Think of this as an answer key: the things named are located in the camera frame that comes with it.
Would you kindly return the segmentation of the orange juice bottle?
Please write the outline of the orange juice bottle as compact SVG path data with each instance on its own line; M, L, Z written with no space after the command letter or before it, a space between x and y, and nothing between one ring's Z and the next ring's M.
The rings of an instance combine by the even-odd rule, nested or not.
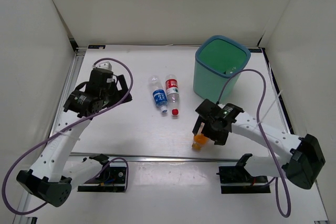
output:
M209 141L209 138L203 134L195 135L193 138L192 149L194 151L200 151Z

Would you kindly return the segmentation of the blue label clear bottle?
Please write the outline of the blue label clear bottle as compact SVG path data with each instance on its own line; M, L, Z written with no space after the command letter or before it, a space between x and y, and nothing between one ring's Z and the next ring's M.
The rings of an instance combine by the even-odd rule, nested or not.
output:
M166 113L167 97L158 76L152 76L149 78L149 88L156 107L160 109L162 113Z

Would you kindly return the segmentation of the red label clear bottle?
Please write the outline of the red label clear bottle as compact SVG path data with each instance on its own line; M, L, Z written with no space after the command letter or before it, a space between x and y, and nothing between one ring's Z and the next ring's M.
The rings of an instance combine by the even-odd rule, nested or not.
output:
M177 78L173 74L166 76L165 80L166 95L171 113L173 116L179 115L180 93Z

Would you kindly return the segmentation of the black label clear bottle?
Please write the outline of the black label clear bottle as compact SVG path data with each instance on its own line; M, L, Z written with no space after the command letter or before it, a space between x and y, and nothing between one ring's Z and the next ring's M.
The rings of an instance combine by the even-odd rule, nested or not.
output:
M226 75L231 75L231 74L234 74L236 72L236 67L232 67L232 68L229 68L227 69L224 74Z

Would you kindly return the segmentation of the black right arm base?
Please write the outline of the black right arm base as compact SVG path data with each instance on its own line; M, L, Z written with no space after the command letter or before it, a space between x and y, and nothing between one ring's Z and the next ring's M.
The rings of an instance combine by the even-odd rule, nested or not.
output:
M241 166L220 166L218 173L221 194L268 194L270 182L267 176L250 175Z

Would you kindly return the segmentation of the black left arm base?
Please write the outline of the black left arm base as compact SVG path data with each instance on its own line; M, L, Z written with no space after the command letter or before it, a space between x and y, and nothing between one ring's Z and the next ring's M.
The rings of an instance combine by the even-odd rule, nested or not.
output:
M77 191L82 193L125 193L128 188L128 179L128 162L124 158L117 157L98 177L79 185Z

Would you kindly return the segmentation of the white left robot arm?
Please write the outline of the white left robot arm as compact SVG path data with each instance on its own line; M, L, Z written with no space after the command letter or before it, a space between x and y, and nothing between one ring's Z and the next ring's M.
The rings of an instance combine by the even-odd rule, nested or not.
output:
M55 207L61 206L72 189L90 183L113 182L117 174L104 154L84 158L73 168L65 164L75 144L94 116L132 100L124 75L94 68L88 81L76 86L64 104L57 132L28 170L16 180L30 194Z

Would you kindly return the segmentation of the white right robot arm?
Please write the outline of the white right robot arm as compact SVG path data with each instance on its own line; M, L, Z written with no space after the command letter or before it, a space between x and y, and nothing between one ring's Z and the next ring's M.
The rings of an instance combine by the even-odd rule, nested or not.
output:
M244 154L234 166L223 166L219 174L225 183L251 183L255 177L284 175L292 184L310 189L326 160L316 137L285 133L272 126L258 124L242 108L228 103L217 105L206 99L197 108L193 134L201 132L216 145L225 145L230 133L252 140L275 157Z

